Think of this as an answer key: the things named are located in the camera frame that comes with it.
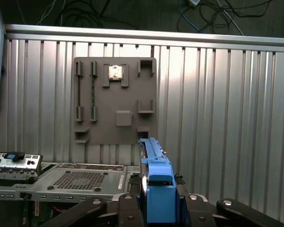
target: gray square block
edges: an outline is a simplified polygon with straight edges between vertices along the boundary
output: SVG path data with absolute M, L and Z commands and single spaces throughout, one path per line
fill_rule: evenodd
M 117 127 L 126 127 L 132 125 L 133 113 L 130 111 L 116 111 L 115 125 Z

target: ventilation grille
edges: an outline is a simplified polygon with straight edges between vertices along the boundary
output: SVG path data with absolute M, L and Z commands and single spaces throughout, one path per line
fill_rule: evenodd
M 128 182 L 127 183 L 126 192 L 130 193 L 131 192 L 131 187 L 132 187 L 132 184 L 130 182 Z
M 101 187 L 105 176 L 101 173 L 65 173 L 53 185 L 58 189 L 93 190 L 93 188 Z

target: metal panel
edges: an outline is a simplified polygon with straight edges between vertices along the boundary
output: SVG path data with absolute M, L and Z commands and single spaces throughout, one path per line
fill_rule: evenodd
M 73 143 L 72 60 L 155 56 L 158 139 L 188 190 L 284 222 L 284 39 L 42 29 L 7 26 L 1 152 L 138 165 L 138 146 Z

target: blue connector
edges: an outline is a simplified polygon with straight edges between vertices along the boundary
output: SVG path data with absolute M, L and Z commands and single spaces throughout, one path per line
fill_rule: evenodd
M 142 165 L 148 167 L 147 223 L 176 222 L 176 182 L 171 162 L 154 138 L 140 139 L 146 157 Z

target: gray mounting board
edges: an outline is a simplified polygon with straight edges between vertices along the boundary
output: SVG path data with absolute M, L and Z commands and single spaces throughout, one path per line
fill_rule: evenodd
M 156 137 L 156 65 L 155 58 L 75 58 L 75 142 L 135 144 Z

